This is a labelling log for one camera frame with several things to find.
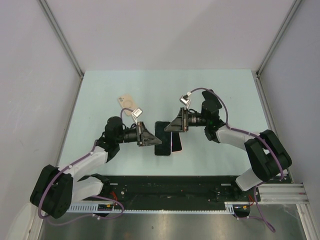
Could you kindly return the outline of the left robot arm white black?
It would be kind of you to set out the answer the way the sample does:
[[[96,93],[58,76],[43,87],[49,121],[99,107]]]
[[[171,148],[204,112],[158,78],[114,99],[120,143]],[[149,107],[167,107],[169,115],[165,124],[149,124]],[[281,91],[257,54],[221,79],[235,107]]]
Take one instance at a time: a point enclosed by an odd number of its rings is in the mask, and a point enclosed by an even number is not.
[[[148,147],[160,145],[162,141],[149,132],[142,121],[126,127],[121,117],[110,117],[90,152],[65,166],[49,164],[41,170],[30,196],[38,217],[58,219],[74,202],[90,197],[107,199],[111,193],[107,184],[96,176],[82,178],[112,160],[120,151],[120,145],[126,143]]]

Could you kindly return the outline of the beige magsafe phone case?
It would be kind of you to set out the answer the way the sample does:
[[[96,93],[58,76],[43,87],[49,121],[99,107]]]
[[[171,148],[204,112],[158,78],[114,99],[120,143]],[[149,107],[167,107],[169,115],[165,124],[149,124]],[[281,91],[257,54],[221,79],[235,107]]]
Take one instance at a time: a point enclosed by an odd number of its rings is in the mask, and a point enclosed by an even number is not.
[[[129,111],[128,109],[134,111],[138,107],[138,105],[136,104],[136,102],[134,101],[134,99],[130,94],[124,94],[124,95],[118,96],[117,101],[120,104],[121,108],[125,109],[124,113],[127,116],[131,115],[131,111]]]

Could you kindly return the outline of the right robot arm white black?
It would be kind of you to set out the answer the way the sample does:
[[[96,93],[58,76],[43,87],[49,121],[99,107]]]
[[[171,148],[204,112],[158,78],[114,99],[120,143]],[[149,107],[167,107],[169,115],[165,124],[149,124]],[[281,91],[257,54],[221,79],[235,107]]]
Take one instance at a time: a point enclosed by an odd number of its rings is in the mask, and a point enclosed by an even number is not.
[[[187,132],[190,127],[203,127],[206,138],[218,144],[227,144],[246,151],[251,167],[235,179],[230,188],[231,196],[242,201],[253,187],[267,183],[279,176],[292,165],[292,159],[277,135],[270,129],[254,133],[230,126],[229,121],[220,118],[220,109],[225,109],[223,100],[211,89],[200,88],[204,101],[201,111],[190,109],[192,92],[179,100],[177,117],[166,127],[166,132]]]

